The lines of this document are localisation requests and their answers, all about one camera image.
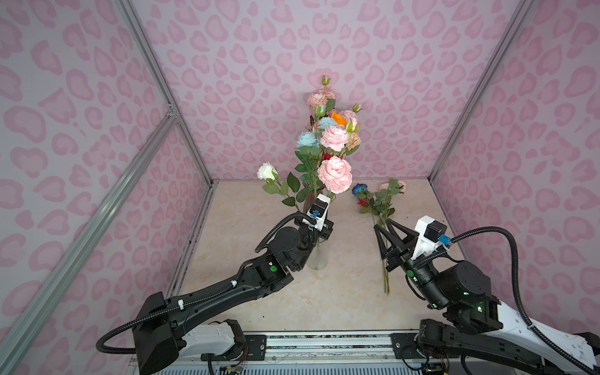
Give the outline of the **tall clear ribbed glass vase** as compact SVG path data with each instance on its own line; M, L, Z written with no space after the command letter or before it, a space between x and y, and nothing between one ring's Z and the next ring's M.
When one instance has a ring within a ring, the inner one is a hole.
M323 270L328 265L329 251L328 241L319 239L306 262L307 267L312 270Z

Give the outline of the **large pink rose spray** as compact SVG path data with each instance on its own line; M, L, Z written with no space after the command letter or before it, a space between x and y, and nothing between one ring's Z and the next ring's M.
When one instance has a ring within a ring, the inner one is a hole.
M395 178L382 183L376 192L368 192L368 208L375 224L384 226L385 221L395 212L392 199L406 192L406 184Z

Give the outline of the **light blue flower spray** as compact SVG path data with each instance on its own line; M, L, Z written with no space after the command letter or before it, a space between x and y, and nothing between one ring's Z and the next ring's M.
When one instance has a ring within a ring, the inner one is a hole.
M336 125L327 112L327 109L333 109L331 103L335 103L335 101L330 100L326 106L319 106L314 109L314 114L309 117L309 130L298 136L295 148L298 164L307 163L310 168L316 169L316 186L313 189L314 191L325 187L324 183L318 177L318 169L323 161L326 161L323 160L323 154L329 153L333 155L333 151L321 143L324 131Z

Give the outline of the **white rose spray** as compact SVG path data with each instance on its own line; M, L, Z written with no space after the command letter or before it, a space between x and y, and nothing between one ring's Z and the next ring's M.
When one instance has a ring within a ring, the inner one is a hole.
M309 193L316 186L316 169L310 168L307 163L301 163L295 170L300 175L292 172L288 175L280 175L270 162L265 162L259 167L256 175L263 182L264 192L269 195L279 195L285 206L308 213Z

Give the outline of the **pink peony flower spray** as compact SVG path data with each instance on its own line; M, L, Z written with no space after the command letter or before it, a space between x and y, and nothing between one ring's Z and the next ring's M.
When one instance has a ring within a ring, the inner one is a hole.
M361 126L361 124L359 123L356 109L360 111L362 107L358 104L355 104L352 109L346 109L340 112L340 115L345 121L345 123L343 123L343 126L345 127L346 131L348 131L348 133L356 133Z

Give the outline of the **orange flower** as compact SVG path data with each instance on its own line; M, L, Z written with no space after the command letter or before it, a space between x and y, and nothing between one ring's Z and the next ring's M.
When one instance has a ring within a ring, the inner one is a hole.
M331 117L337 125L340 125L343 127L347 126L348 121L340 113L332 111L329 114L329 117Z

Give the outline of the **pink rose bud spray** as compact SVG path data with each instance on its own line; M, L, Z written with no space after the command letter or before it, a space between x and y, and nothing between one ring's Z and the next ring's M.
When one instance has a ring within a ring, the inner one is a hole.
M316 109L319 106L326 106L330 100L336 100L336 95L330 88L331 78L325 75L322 76L322 88L310 94L306 100L308 106Z

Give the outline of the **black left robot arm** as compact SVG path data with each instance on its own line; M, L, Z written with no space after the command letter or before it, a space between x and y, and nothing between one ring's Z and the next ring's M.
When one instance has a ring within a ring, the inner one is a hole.
M139 373L154 374L178 359L190 345L184 336L198 325L243 303L265 298L294 280L303 270L319 239L329 239L334 223L325 220L322 231L296 219L293 227L273 229L266 252L245 261L238 272L204 289L165 298L162 292L150 295L136 316L133 328L134 353Z

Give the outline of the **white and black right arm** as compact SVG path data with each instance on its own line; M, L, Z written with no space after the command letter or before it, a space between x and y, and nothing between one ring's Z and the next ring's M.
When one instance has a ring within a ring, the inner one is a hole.
M458 356L462 361L472 357L528 374L599 372L598 335L568 334L529 317L520 295L517 243L506 229L480 227L447 237L443 223L424 217L414 230L394 220L373 230L387 271L401 269L420 300L447 320L421 320L414 347L422 356ZM446 270L434 266L451 245L487 233L500 234L508 242L512 306L493 295L491 279L473 263L457 261Z

